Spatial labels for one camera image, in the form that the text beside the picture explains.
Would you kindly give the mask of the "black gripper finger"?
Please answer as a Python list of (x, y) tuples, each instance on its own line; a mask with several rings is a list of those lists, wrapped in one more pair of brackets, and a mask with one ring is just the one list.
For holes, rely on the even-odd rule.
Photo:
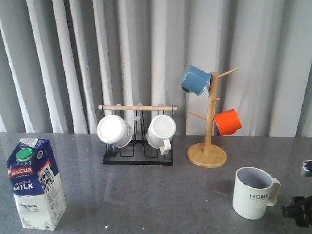
[(281, 206), (283, 217), (293, 218), (298, 227), (308, 228), (312, 224), (312, 196), (294, 196), (291, 204)]

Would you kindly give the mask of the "black gripper finger with grey pad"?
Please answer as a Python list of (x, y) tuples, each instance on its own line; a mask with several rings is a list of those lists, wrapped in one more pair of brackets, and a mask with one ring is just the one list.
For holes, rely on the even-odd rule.
[(302, 176), (312, 176), (312, 160), (304, 160), (301, 170)]

